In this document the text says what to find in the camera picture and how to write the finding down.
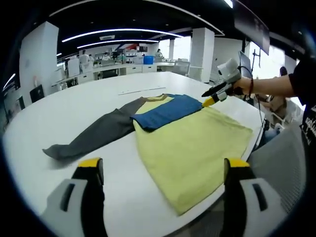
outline ceiling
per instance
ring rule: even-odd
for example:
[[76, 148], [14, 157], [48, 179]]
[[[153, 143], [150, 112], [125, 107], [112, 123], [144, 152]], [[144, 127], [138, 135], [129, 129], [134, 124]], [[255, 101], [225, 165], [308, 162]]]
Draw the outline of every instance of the ceiling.
[[[298, 34], [298, 26], [302, 21], [312, 22], [315, 15], [315, 9], [304, 4], [304, 1], [301, 0], [298, 5], [296, 1], [290, 3], [287, 0], [241, 0], [263, 20], [271, 32], [286, 37], [301, 46], [303, 46], [303, 41], [302, 36]], [[61, 52], [62, 56], [77, 52], [78, 46], [100, 41], [100, 36], [115, 35], [116, 40], [122, 40], [149, 39], [157, 35], [146, 32], [116, 32], [115, 34], [96, 34], [65, 43], [61, 42], [66, 38], [97, 30], [139, 28], [169, 32], [181, 28], [207, 27], [219, 34], [213, 27], [194, 16], [145, 0], [85, 1], [85, 3], [69, 7], [50, 16], [55, 11], [78, 2], [78, 0], [26, 1], [19, 3], [19, 8], [14, 6], [14, 2], [8, 2], [6, 7], [14, 9], [15, 14], [12, 19], [2, 19], [2, 22], [10, 24], [10, 29], [4, 39], [5, 45], [7, 45], [4, 48], [4, 62], [7, 62], [7, 65], [5, 68], [1, 68], [6, 69], [2, 79], [3, 84], [13, 73], [18, 73], [18, 50], [21, 40], [44, 21], [49, 21], [59, 28], [57, 52]], [[233, 10], [223, 0], [161, 0], [161, 2], [169, 3], [199, 16], [224, 32], [225, 37], [244, 39], [244, 35], [234, 28]], [[191, 31], [179, 34], [188, 36]], [[158, 40], [169, 38], [172, 37], [164, 36]], [[291, 51], [283, 43], [276, 40], [271, 42]]]

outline monitor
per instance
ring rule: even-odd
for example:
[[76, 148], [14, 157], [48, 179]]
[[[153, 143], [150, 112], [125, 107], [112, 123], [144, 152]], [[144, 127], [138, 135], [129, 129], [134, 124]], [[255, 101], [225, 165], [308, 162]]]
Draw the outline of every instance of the monitor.
[[268, 55], [270, 33], [262, 20], [238, 0], [234, 1], [234, 18], [235, 28], [249, 37]]
[[241, 76], [246, 78], [252, 78], [252, 70], [251, 70], [251, 64], [250, 59], [243, 53], [239, 52], [239, 59], [240, 59], [240, 73]]

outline person's hand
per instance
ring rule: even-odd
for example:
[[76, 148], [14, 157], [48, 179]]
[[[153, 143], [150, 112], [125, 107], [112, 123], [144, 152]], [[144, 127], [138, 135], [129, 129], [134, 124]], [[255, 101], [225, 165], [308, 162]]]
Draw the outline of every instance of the person's hand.
[[241, 79], [239, 79], [238, 81], [234, 83], [233, 88], [235, 89], [237, 87], [240, 87], [242, 89], [243, 94], [248, 95], [249, 90], [250, 90], [250, 85], [251, 85], [251, 79], [242, 77]]

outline white pillar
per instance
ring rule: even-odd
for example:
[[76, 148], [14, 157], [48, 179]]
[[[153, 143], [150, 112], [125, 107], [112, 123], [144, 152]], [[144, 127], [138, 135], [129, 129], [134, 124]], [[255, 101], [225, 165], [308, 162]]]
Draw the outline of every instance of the white pillar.
[[293, 73], [296, 67], [296, 60], [286, 55], [284, 66], [286, 67], [287, 73]]
[[19, 74], [26, 107], [32, 103], [30, 91], [35, 88], [34, 80], [42, 85], [45, 96], [52, 93], [51, 77], [57, 69], [58, 30], [44, 22], [22, 40]]
[[174, 50], [174, 39], [170, 40], [170, 45], [169, 45], [169, 59], [173, 60], [173, 50]]
[[192, 66], [202, 67], [202, 70], [200, 70], [200, 80], [202, 82], [209, 82], [212, 70], [213, 51], [214, 32], [207, 28], [193, 29], [190, 62]]

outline black sleeve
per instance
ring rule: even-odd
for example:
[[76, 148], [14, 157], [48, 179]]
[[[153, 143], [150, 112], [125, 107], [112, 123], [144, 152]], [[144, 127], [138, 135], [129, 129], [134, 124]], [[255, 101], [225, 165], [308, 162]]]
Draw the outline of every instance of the black sleeve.
[[300, 99], [302, 105], [316, 103], [314, 88], [316, 76], [313, 73], [315, 68], [316, 61], [311, 58], [305, 58], [296, 66], [294, 73], [289, 74], [293, 91]]

